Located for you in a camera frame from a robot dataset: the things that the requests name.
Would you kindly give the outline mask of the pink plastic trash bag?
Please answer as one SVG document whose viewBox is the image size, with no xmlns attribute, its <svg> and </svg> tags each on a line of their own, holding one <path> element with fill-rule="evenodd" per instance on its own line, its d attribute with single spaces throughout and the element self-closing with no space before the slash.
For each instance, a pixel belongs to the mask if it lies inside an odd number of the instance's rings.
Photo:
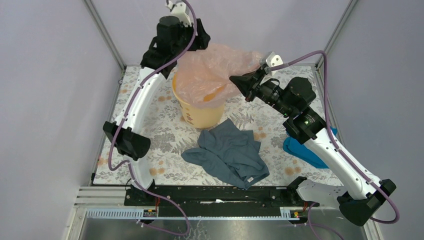
<svg viewBox="0 0 424 240">
<path fill-rule="evenodd" d="M 177 63 L 175 92 L 197 108 L 215 108 L 240 94 L 230 76 L 255 72 L 264 55 L 211 43 L 205 50 L 186 52 Z"/>
</svg>

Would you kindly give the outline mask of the yellow plastic trash bin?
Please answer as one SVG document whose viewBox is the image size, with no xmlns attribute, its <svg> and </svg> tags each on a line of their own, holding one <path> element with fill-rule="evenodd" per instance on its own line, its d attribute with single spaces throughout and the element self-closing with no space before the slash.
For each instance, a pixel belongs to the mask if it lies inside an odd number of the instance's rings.
<svg viewBox="0 0 424 240">
<path fill-rule="evenodd" d="M 183 101 L 176 93 L 177 74 L 172 77 L 172 92 L 180 105 L 184 120 L 197 129 L 207 129 L 216 125 L 225 112 L 225 104 L 217 107 L 198 108 Z"/>
</svg>

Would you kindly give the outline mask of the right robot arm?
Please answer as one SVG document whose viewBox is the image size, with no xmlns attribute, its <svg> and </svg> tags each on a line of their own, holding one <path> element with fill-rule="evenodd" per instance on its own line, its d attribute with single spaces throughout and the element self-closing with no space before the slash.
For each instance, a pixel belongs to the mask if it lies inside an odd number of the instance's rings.
<svg viewBox="0 0 424 240">
<path fill-rule="evenodd" d="M 305 201 L 338 209 L 352 224 L 364 226 L 396 185 L 366 170 L 327 129 L 325 120 L 310 107 L 316 94 L 307 78 L 294 77 L 281 88 L 275 78 L 263 81 L 265 76 L 259 68 L 229 79 L 247 102 L 259 98 L 282 114 L 288 135 L 316 154 L 342 182 L 334 186 L 297 177 L 287 187 L 287 201 L 293 206 Z"/>
</svg>

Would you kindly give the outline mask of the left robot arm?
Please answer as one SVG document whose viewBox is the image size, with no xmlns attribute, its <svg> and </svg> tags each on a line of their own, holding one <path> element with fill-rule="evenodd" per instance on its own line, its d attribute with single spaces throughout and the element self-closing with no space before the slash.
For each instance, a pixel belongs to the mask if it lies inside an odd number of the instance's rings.
<svg viewBox="0 0 424 240">
<path fill-rule="evenodd" d="M 155 200 L 155 192 L 149 188 L 154 179 L 147 162 L 151 140 L 141 135 L 149 106 L 178 59 L 187 51 L 205 50 L 210 39 L 199 18 L 194 22 L 183 22 L 176 16 L 161 17 L 156 36 L 143 54 L 129 99 L 114 121 L 103 124 L 102 129 L 111 143 L 109 155 L 117 150 L 123 156 L 123 161 L 116 166 L 109 159 L 108 168 L 114 172 L 122 165 L 128 166 L 131 184 L 138 189 L 135 197 L 144 206 Z"/>
</svg>

